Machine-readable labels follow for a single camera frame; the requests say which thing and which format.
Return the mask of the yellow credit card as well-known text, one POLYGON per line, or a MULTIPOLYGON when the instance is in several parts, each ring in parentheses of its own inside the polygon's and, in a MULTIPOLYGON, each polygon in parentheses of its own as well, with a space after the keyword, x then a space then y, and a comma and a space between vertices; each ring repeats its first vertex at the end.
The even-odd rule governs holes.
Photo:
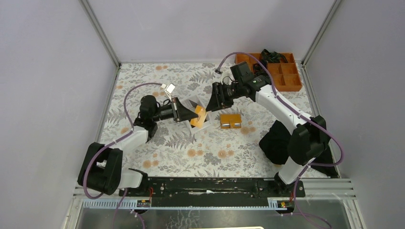
POLYGON ((192 127, 197 127, 197 128, 203 128, 206 117, 207 117, 207 112, 204 107, 197 105, 194 111, 198 117, 193 118, 190 120, 190 124, 192 127))

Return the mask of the yellow leather card holder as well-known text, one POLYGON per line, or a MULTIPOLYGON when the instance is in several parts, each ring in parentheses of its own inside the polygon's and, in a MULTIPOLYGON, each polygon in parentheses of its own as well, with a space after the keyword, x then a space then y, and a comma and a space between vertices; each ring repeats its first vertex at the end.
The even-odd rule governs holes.
POLYGON ((220 114, 221 129, 241 128, 242 119, 240 114, 220 114))

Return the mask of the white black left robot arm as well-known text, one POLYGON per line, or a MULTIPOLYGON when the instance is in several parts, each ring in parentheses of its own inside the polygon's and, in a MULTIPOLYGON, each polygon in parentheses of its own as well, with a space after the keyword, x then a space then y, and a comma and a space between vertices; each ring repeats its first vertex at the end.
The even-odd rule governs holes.
POLYGON ((89 145, 79 172, 78 184, 89 198, 92 197, 88 193, 89 189, 112 195, 118 189, 130 188, 136 196, 143 196, 148 191, 148 175, 138 169, 124 170, 124 155, 134 152, 153 138, 159 121, 173 119, 182 122, 197 117, 177 97, 164 105, 160 105, 152 95, 142 97, 138 117, 129 131, 109 144, 93 142, 89 145))

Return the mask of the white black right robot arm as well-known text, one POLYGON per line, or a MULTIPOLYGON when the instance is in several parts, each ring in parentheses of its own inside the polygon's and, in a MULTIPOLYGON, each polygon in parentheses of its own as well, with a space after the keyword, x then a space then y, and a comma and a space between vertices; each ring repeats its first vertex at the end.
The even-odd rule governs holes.
POLYGON ((291 138, 287 151, 288 158, 275 176, 275 193, 285 197, 292 190, 292 183, 304 167, 320 156, 327 148, 330 137, 326 134, 326 122, 321 116, 311 117, 299 111, 296 106, 278 93, 271 79, 265 76, 250 77, 246 82, 234 81, 230 84, 214 82, 207 111, 218 111, 231 107, 234 99, 250 98, 266 108, 288 130, 291 138))

